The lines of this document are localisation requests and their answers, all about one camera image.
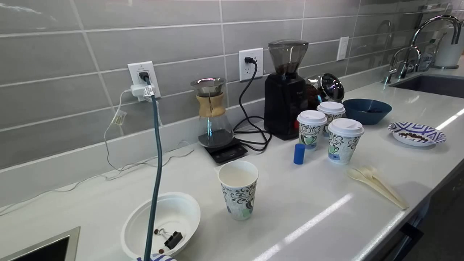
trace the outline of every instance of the patterned plate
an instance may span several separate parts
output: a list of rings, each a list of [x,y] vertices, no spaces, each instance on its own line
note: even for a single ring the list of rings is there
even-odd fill
[[[413,122],[396,122],[390,130],[394,140],[410,147],[432,147],[446,141],[445,134]]]

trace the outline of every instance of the faucet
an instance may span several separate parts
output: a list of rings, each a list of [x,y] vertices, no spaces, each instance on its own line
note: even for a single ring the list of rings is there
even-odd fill
[[[451,45],[457,45],[459,43],[459,37],[461,37],[461,25],[462,22],[459,22],[457,18],[454,16],[449,16],[449,15],[439,15],[439,16],[433,16],[430,18],[428,22],[422,24],[416,32],[413,34],[412,40],[410,40],[410,44],[409,47],[406,48],[401,48],[399,50],[397,53],[394,53],[393,59],[391,59],[391,63],[390,63],[390,70],[388,70],[388,74],[385,76],[384,82],[385,85],[388,85],[391,82],[391,76],[393,74],[397,74],[397,80],[401,80],[401,79],[406,79],[406,76],[409,73],[413,73],[413,72],[417,72],[417,66],[419,66],[419,61],[420,61],[420,53],[416,47],[416,41],[417,41],[417,37],[420,35],[420,32],[430,24],[433,22],[439,22],[439,21],[443,21],[443,22],[448,22],[451,27],[452,27],[452,38],[451,38]],[[410,64],[410,51],[413,51],[412,54],[416,56],[416,63],[414,64]],[[404,61],[403,61],[403,66],[400,69],[400,72],[397,72],[397,69],[394,67],[394,63],[397,60],[397,57],[404,53]]]
[[[443,21],[448,22],[452,27],[452,38],[451,38],[451,45],[457,45],[459,43],[459,37],[461,37],[461,24],[457,18],[449,16],[449,15],[439,15],[439,16],[433,16],[430,18],[428,22],[422,24],[414,35],[410,40],[410,45],[416,47],[416,40],[420,35],[420,32],[430,24],[436,22],[436,21]]]
[[[416,56],[416,63],[414,64],[410,64],[410,59],[409,59],[409,54],[414,54]],[[401,69],[400,72],[397,70],[397,66],[396,66],[396,60],[404,54],[404,60],[403,60],[403,64],[401,64]],[[404,48],[400,48],[399,51],[394,53],[391,61],[390,61],[390,69],[388,69],[388,74],[385,76],[385,79],[383,80],[384,85],[390,85],[391,83],[391,77],[396,74],[397,76],[397,80],[401,80],[406,77],[407,73],[413,73],[417,70],[417,64],[419,64],[419,60],[420,60],[420,53],[416,47],[404,47]]]

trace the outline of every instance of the utensil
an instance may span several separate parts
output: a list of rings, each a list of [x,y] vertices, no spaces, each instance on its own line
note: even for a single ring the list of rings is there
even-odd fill
[[[355,182],[364,183],[401,211],[407,209],[406,202],[380,176],[377,176],[375,169],[351,169],[348,172],[348,177]]]

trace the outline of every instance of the blue bowl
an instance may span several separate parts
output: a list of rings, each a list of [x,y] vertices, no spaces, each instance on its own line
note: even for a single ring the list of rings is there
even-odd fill
[[[391,106],[378,101],[351,99],[343,102],[346,118],[355,119],[362,125],[377,125],[388,112]]]

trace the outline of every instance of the coffee grinder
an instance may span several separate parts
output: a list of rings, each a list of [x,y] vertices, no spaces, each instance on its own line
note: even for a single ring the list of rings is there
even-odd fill
[[[296,118],[309,105],[306,82],[297,76],[307,45],[304,41],[268,44],[275,73],[265,80],[264,127],[280,140],[298,137]]]
[[[223,164],[246,154],[240,143],[233,138],[223,108],[222,79],[200,79],[191,83],[200,105],[200,146],[213,157],[217,164]]]

